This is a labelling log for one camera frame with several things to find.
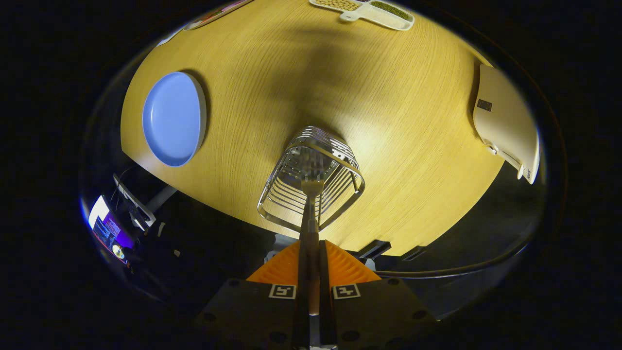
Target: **wood grain surface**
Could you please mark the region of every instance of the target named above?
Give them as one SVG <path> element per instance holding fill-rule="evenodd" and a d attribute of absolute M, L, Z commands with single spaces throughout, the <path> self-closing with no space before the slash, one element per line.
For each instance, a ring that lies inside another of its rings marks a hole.
<path fill-rule="evenodd" d="M 255 0 L 182 31 L 143 61 L 127 92 L 121 145 L 183 193 L 290 237 L 256 206 L 286 144 L 305 125 L 340 135 L 367 187 L 320 233 L 348 250 L 390 241 L 388 255 L 427 245 L 468 212 L 503 163 L 487 152 L 471 112 L 478 66 L 489 63 L 416 12 L 409 31 L 304 0 Z M 162 164 L 142 132 L 142 107 L 164 75 L 184 71 L 208 103 L 205 140 L 181 168 Z"/>

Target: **black cable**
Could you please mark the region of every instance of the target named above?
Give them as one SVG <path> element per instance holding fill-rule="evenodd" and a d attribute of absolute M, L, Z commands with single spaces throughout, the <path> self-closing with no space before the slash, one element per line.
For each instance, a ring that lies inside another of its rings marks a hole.
<path fill-rule="evenodd" d="M 446 277 L 469 275 L 471 273 L 480 272 L 480 271 L 486 270 L 489 267 L 502 264 L 508 261 L 509 259 L 517 256 L 519 253 L 522 252 L 523 249 L 527 247 L 530 241 L 531 241 L 531 235 L 525 241 L 516 245 L 516 247 L 507 251 L 506 253 L 501 254 L 494 259 L 487 260 L 481 263 L 476 263 L 473 265 L 467 265 L 467 266 L 457 267 L 457 268 L 447 268 L 444 270 L 433 270 L 433 271 L 417 271 L 417 272 L 375 271 L 375 273 L 379 277 L 398 277 L 398 278 L 403 278 L 405 280 L 423 280 L 427 278 L 446 278 Z"/>
<path fill-rule="evenodd" d="M 125 169 L 125 170 L 123 171 L 123 173 L 121 173 L 121 176 L 119 176 L 119 182 L 121 182 L 121 180 L 123 180 L 123 175 L 125 175 L 125 173 L 126 173 L 128 170 L 130 170 L 130 169 L 132 169 L 132 168 L 135 168 L 135 167 L 136 167 L 136 165 L 132 165 L 132 166 L 130 166 L 129 168 Z M 118 189 L 119 189 L 119 186 L 115 186 L 115 187 L 114 187 L 114 192 L 113 192 L 112 196 L 110 196 L 110 201 L 112 201 L 112 200 L 113 200 L 114 195 L 117 193 Z"/>

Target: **monitor screen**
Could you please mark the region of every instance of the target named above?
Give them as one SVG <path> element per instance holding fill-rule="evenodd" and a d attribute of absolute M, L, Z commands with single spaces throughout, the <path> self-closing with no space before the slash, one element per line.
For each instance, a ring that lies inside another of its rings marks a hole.
<path fill-rule="evenodd" d="M 123 229 L 104 196 L 97 198 L 88 216 L 88 224 L 93 230 L 95 237 L 106 249 L 112 252 L 122 262 L 128 262 L 123 253 L 123 249 L 134 248 L 134 241 Z"/>

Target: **screw hole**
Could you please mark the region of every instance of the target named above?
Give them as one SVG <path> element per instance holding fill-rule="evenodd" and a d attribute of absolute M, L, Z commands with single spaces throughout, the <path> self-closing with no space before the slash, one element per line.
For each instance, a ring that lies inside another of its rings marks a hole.
<path fill-rule="evenodd" d="M 356 341 L 360 337 L 357 331 L 347 331 L 341 335 L 341 338 L 345 341 Z"/>
<path fill-rule="evenodd" d="M 285 339 L 287 339 L 287 335 L 285 335 L 285 333 L 282 332 L 271 332 L 270 333 L 270 340 L 274 343 L 283 343 L 285 341 Z"/>
<path fill-rule="evenodd" d="M 425 314 L 427 314 L 424 310 L 419 310 L 415 313 L 412 314 L 412 318 L 413 319 L 422 319 L 425 317 Z"/>
<path fill-rule="evenodd" d="M 216 316 L 213 313 L 204 313 L 203 319 L 207 322 L 214 322 L 216 321 Z"/>

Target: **wire rack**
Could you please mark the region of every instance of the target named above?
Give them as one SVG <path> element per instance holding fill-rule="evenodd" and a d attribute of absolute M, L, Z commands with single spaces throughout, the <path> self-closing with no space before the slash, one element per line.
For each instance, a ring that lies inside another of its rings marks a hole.
<path fill-rule="evenodd" d="M 321 231 L 362 195 L 365 181 L 352 149 L 337 136 L 314 126 L 304 128 L 288 144 L 266 182 L 257 210 L 265 219 L 300 232 L 307 199 L 301 187 L 303 148 L 322 154 L 320 164 L 325 184 L 315 198 L 315 217 Z"/>

